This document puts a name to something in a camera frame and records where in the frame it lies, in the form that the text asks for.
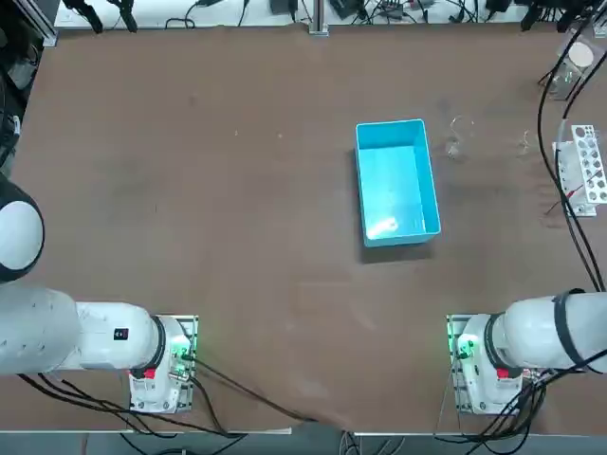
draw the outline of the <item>metal bracket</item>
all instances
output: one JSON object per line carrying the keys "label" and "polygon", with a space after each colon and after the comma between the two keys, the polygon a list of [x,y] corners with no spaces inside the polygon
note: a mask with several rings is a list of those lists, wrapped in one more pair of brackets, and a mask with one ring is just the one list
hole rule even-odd
{"label": "metal bracket", "polygon": [[[597,205],[607,204],[607,181],[592,125],[573,125],[573,141],[559,152],[561,186],[577,216],[597,216]],[[552,144],[556,152],[556,142]]]}
{"label": "metal bracket", "polygon": [[312,23],[308,33],[314,36],[329,36],[329,26],[324,22],[324,0],[314,0]]}
{"label": "metal bracket", "polygon": [[455,394],[455,408],[458,412],[472,413],[472,405],[468,398],[468,388],[464,379],[464,372],[455,358],[455,343],[462,335],[466,324],[473,315],[447,315],[447,343],[451,359],[451,384]]}
{"label": "metal bracket", "polygon": [[[183,328],[185,336],[192,344],[190,355],[196,357],[196,344],[198,340],[198,316],[174,316],[179,325]],[[190,376],[196,376],[196,364],[190,362]],[[192,383],[181,387],[179,398],[177,398],[177,412],[184,412],[192,409],[193,385]]]}
{"label": "metal bracket", "polygon": [[196,369],[198,316],[158,315],[166,331],[164,353],[158,366],[143,376],[129,374],[130,407],[142,412],[185,412],[192,409]]}

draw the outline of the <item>electronics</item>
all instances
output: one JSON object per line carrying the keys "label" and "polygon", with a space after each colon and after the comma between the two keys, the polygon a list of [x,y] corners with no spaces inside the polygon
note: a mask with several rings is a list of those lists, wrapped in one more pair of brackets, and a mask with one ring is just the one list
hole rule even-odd
{"label": "electronics", "polygon": [[272,14],[295,14],[297,0],[269,0],[269,9]]}
{"label": "electronics", "polygon": [[366,17],[362,0],[329,0],[329,3],[341,19],[345,19],[352,14],[360,14],[360,17]]}
{"label": "electronics", "polygon": [[491,12],[506,12],[510,6],[510,0],[487,0],[485,8]]}

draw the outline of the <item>mounting plate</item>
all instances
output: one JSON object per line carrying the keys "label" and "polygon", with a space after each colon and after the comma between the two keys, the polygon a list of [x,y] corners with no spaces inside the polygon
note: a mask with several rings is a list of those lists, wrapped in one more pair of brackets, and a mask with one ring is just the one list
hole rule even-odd
{"label": "mounting plate", "polygon": [[447,315],[447,343],[449,347],[449,357],[451,359],[451,384],[455,394],[455,408],[459,412],[472,413],[472,404],[468,396],[466,379],[459,360],[455,358],[457,352],[457,338],[459,338],[469,319],[473,315]]}
{"label": "mounting plate", "polygon": [[181,355],[195,356],[198,316],[158,315],[166,343],[155,370],[129,373],[131,409],[141,412],[175,413],[192,409],[195,365]]}

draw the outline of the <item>floor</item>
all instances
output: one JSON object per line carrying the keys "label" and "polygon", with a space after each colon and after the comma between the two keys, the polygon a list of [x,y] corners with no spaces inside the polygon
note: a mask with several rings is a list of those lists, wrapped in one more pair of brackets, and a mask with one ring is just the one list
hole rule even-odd
{"label": "floor", "polygon": [[[220,437],[203,434],[180,435],[173,440],[159,441],[147,436],[129,436],[129,439],[152,455],[165,448],[183,447],[194,450],[197,454],[211,454],[226,442]],[[375,455],[379,446],[383,444],[383,437],[365,437],[362,441],[362,455]],[[400,438],[392,442],[396,446]],[[340,433],[329,427],[321,425],[304,425],[294,428],[290,436],[278,435],[249,435],[247,439],[238,443],[225,455],[243,454],[286,454],[304,455],[334,455],[338,453]],[[532,436],[524,448],[518,452],[520,455],[565,455],[575,450],[577,455],[604,454],[607,437],[560,437],[560,436]],[[129,447],[117,434],[94,433],[89,436],[86,451],[83,450],[83,436],[75,433],[56,434],[26,434],[5,433],[0,434],[0,453],[3,455],[37,455],[49,453],[50,446],[61,447],[62,451],[55,453],[62,455],[136,455],[134,449]],[[497,450],[506,451],[512,443],[492,445]],[[390,447],[382,453],[390,454]],[[463,446],[447,445],[434,441],[431,436],[407,437],[405,444],[398,451],[398,455],[411,454],[446,454],[463,455],[466,449]],[[478,455],[489,454],[486,450],[478,450]]]}

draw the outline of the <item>cable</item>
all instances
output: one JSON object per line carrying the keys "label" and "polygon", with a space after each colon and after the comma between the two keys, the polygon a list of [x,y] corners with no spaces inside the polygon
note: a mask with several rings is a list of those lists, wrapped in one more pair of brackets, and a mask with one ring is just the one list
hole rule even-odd
{"label": "cable", "polygon": [[247,437],[247,434],[243,434],[242,436],[240,436],[237,440],[232,441],[229,444],[226,444],[225,446],[221,447],[218,450],[215,450],[214,452],[210,453],[209,455],[219,455],[220,453],[228,450],[230,447],[234,446],[235,444],[240,443],[243,439],[245,439]]}
{"label": "cable", "polygon": [[245,19],[245,12],[247,11],[248,1],[249,0],[243,0],[243,13],[240,15],[240,20],[238,21],[238,27],[242,26],[243,19]]}
{"label": "cable", "polygon": [[[377,450],[377,452],[374,455],[381,455],[383,453],[383,451],[385,450],[385,448],[390,444],[392,440],[391,439],[387,439]],[[403,447],[403,445],[405,444],[405,437],[403,436],[402,438],[400,438],[400,442],[396,445],[396,448],[394,450],[392,450],[391,452],[388,453],[388,455],[396,455],[397,452]]]}
{"label": "cable", "polygon": [[564,112],[562,113],[562,117],[563,118],[567,118],[569,111],[571,110],[571,107],[573,106],[573,103],[575,102],[576,98],[578,97],[579,93],[583,90],[583,88],[586,86],[586,84],[593,78],[593,76],[597,73],[598,69],[603,65],[603,63],[605,62],[605,59],[607,59],[607,52],[604,52],[603,55],[600,57],[600,59],[598,60],[597,64],[595,65],[594,68],[592,68],[592,70],[590,71],[590,73],[588,74],[587,78],[584,78],[582,80],[582,82],[578,85],[577,90],[573,93],[573,95],[571,96],[571,99],[569,100],[569,102],[567,103],[567,106],[565,107]]}
{"label": "cable", "polygon": [[164,29],[166,30],[167,28],[169,28],[169,24],[171,24],[172,22],[183,22],[183,24],[185,25],[186,28],[189,28],[188,25],[192,26],[192,28],[196,28],[196,22],[193,19],[190,19],[190,13],[193,11],[194,8],[196,7],[201,7],[202,4],[198,1],[193,3],[192,5],[190,5],[190,7],[188,8],[188,10],[186,11],[185,16],[183,17],[170,17],[169,19],[167,19],[167,21],[164,23]]}
{"label": "cable", "polygon": [[[580,24],[578,30],[576,31],[576,33],[573,35],[573,37],[571,38],[571,40],[569,41],[569,43],[567,44],[567,46],[563,50],[562,54],[560,55],[559,59],[557,60],[557,63],[554,65],[552,71],[550,72],[550,75],[548,76],[548,79],[547,79],[546,84],[544,85],[544,88],[543,88],[543,91],[542,91],[542,97],[540,99],[540,106],[539,106],[539,109],[538,109],[537,127],[538,127],[538,143],[539,143],[540,153],[542,154],[543,164],[544,164],[545,168],[548,171],[548,175],[552,179],[552,182],[554,183],[555,187],[557,188],[557,190],[559,192],[559,197],[561,199],[562,204],[564,205],[564,208],[563,208],[563,210],[564,210],[564,217],[565,217],[565,220],[566,220],[567,224],[569,225],[569,217],[571,217],[573,219],[573,221],[574,221],[574,224],[576,225],[576,228],[578,229],[579,236],[580,236],[582,242],[584,243],[584,246],[585,246],[585,248],[586,248],[586,250],[588,252],[588,256],[590,258],[590,261],[591,261],[591,263],[593,265],[593,268],[595,270],[596,279],[593,278],[593,274],[590,272],[590,266],[588,265],[588,263],[586,261],[586,258],[585,258],[585,255],[584,255],[583,251],[581,250],[581,248],[579,247],[579,244],[578,244],[577,240],[574,240],[574,245],[576,246],[576,250],[577,250],[577,252],[579,254],[579,257],[580,257],[582,263],[584,264],[584,268],[586,268],[586,271],[588,272],[589,277],[591,278],[591,282],[593,282],[593,286],[595,287],[595,289],[597,291],[604,291],[605,290],[605,285],[604,285],[602,276],[600,275],[600,270],[598,269],[597,259],[595,258],[595,254],[594,254],[592,248],[590,247],[590,243],[588,242],[588,238],[586,237],[585,232],[583,231],[583,229],[581,228],[581,225],[579,224],[578,217],[577,217],[576,213],[574,212],[573,207],[571,206],[571,203],[569,202],[569,199],[566,197],[566,194],[562,190],[562,186],[561,186],[560,180],[553,173],[553,171],[552,171],[552,169],[550,167],[550,163],[548,161],[548,157],[547,157],[546,152],[545,152],[544,147],[543,147],[543,134],[542,134],[543,106],[545,104],[546,97],[548,95],[548,89],[550,87],[550,83],[554,79],[554,76],[555,76],[558,68],[561,67],[561,64],[564,61],[567,53],[569,52],[569,49],[574,44],[574,42],[579,38],[579,36],[583,32],[583,30],[591,22],[591,20],[592,20],[592,14],[588,15],[583,20],[583,22]],[[572,228],[570,229],[570,233],[572,233],[572,239],[575,239],[575,235],[573,235],[573,229]]]}
{"label": "cable", "polygon": [[66,381],[64,379],[62,379],[62,383],[66,384],[68,387],[72,388],[77,393],[74,393],[74,392],[71,392],[71,391],[66,391],[65,389],[62,389],[62,388],[54,385],[42,373],[39,373],[38,377],[40,377],[43,380],[43,382],[45,384],[47,384],[51,389],[53,389],[54,391],[57,391],[59,393],[62,393],[63,395],[72,396],[72,397],[75,397],[75,398],[82,399],[84,401],[93,402],[93,403],[96,403],[96,404],[98,404],[98,405],[106,408],[106,409],[109,409],[108,407],[115,408],[116,409],[115,412],[112,412],[112,413],[114,415],[116,415],[116,417],[118,417],[122,422],[124,422],[127,427],[132,428],[138,434],[144,434],[144,435],[148,435],[148,436],[156,436],[157,438],[160,438],[160,439],[173,439],[173,438],[175,438],[177,436],[176,434],[174,434],[174,435],[167,435],[167,434],[156,433],[150,427],[148,427],[148,425],[145,422],[143,422],[143,420],[138,415],[133,415],[132,417],[134,417],[141,424],[141,426],[146,431],[148,431],[147,433],[143,432],[139,428],[135,427],[131,422],[129,422],[128,419],[126,419],[126,418],[124,418],[124,417],[122,417],[120,415],[120,410],[127,410],[127,409],[121,407],[120,405],[117,405],[116,403],[113,403],[113,402],[108,401],[108,400],[99,400],[97,398],[93,398],[88,393],[82,391],[81,389],[79,389],[78,387],[76,387],[75,385],[73,385],[71,382]]}
{"label": "cable", "polygon": [[226,431],[226,429],[223,428],[223,426],[219,423],[219,420],[217,419],[217,414],[215,413],[215,409],[212,406],[211,398],[209,397],[207,390],[204,387],[202,387],[202,384],[200,384],[200,381],[198,379],[196,379],[195,377],[191,377],[190,380],[202,392],[202,396],[204,397],[205,403],[207,404],[207,408],[209,410],[209,415],[211,416],[212,423],[215,425],[215,429],[228,438],[234,437],[233,435],[230,435]]}
{"label": "cable", "polygon": [[347,439],[347,438],[350,438],[350,441],[352,441],[352,445],[351,445],[351,446],[349,446],[349,447],[347,447],[347,448],[345,449],[345,453],[344,453],[343,455],[347,455],[348,450],[349,450],[350,448],[352,448],[352,447],[353,447],[353,448],[354,448],[354,450],[357,452],[357,455],[360,455],[360,448],[359,448],[359,446],[357,445],[357,442],[354,440],[354,436],[352,436],[352,433],[350,433],[349,431],[346,431],[346,432],[345,432],[345,437],[346,437],[346,439]]}
{"label": "cable", "polygon": [[303,9],[305,10],[305,15],[307,16],[307,20],[312,22],[312,16],[310,16],[310,11],[307,9],[307,5],[305,4],[305,0],[302,0]]}
{"label": "cable", "polygon": [[466,8],[465,3],[462,1],[460,3],[454,2],[453,0],[444,0],[447,3],[451,3],[452,5],[455,5],[456,7],[460,7],[462,9],[463,12],[465,12],[468,15],[469,18],[469,22],[474,22],[474,14],[472,14],[470,12],[470,10],[468,8]]}
{"label": "cable", "polygon": [[201,367],[205,368],[206,370],[209,370],[211,373],[221,377],[223,380],[225,380],[226,382],[228,382],[235,388],[239,389],[240,391],[247,393],[248,395],[252,396],[253,398],[256,398],[257,400],[261,401],[265,405],[269,406],[270,408],[272,408],[274,410],[279,411],[280,413],[286,415],[287,417],[290,417],[295,420],[300,420],[302,422],[317,422],[316,419],[312,419],[310,417],[305,417],[303,415],[300,415],[297,412],[283,408],[282,406],[274,403],[273,401],[268,400],[263,395],[260,395],[259,393],[252,391],[251,389],[243,386],[242,384],[239,384],[238,382],[234,381],[233,379],[226,376],[225,374],[217,371],[211,365],[203,362],[202,360],[198,360],[196,357],[192,357],[191,355],[183,355],[181,358],[183,358],[184,360],[190,360],[190,361],[195,362],[196,364],[200,365]]}
{"label": "cable", "polygon": [[31,387],[33,387],[34,389],[36,389],[37,391],[39,391],[40,393],[56,399],[58,401],[62,401],[64,403],[68,403],[70,405],[74,405],[74,406],[78,406],[80,408],[85,408],[88,410],[96,410],[98,412],[107,412],[107,413],[115,413],[115,412],[119,412],[121,414],[129,414],[129,415],[144,415],[150,419],[155,419],[155,420],[160,420],[162,422],[167,422],[169,424],[174,424],[177,425],[179,427],[184,427],[184,428],[193,428],[193,429],[197,429],[199,431],[204,431],[207,433],[212,433],[212,434],[217,434],[220,436],[223,436],[221,433],[219,433],[218,431],[214,431],[212,429],[209,428],[204,428],[201,427],[199,425],[194,425],[194,424],[188,424],[186,422],[179,422],[178,420],[175,419],[171,419],[168,417],[164,417],[163,415],[159,415],[159,414],[151,414],[149,412],[142,412],[142,411],[138,411],[138,410],[134,410],[134,409],[125,409],[125,408],[121,408],[121,409],[116,409],[116,410],[112,410],[112,409],[105,409],[105,408],[100,408],[100,407],[96,407],[96,406],[92,406],[89,405],[87,403],[82,403],[79,401],[75,401],[72,400],[70,398],[66,398],[62,395],[59,395],[57,393],[54,393],[52,391],[49,391],[47,389],[45,389],[43,386],[41,386],[40,384],[38,384],[36,381],[34,381],[33,379],[31,379],[30,377],[26,376],[25,374],[17,374],[24,382],[28,383]]}
{"label": "cable", "polygon": [[139,452],[141,455],[149,455],[148,453],[144,452],[143,450],[141,450],[139,447],[135,446],[131,441],[128,440],[128,438],[126,436],[124,436],[122,433],[118,433],[119,437],[122,438],[124,440],[124,442],[126,444],[128,444],[129,446],[131,446],[135,451]]}

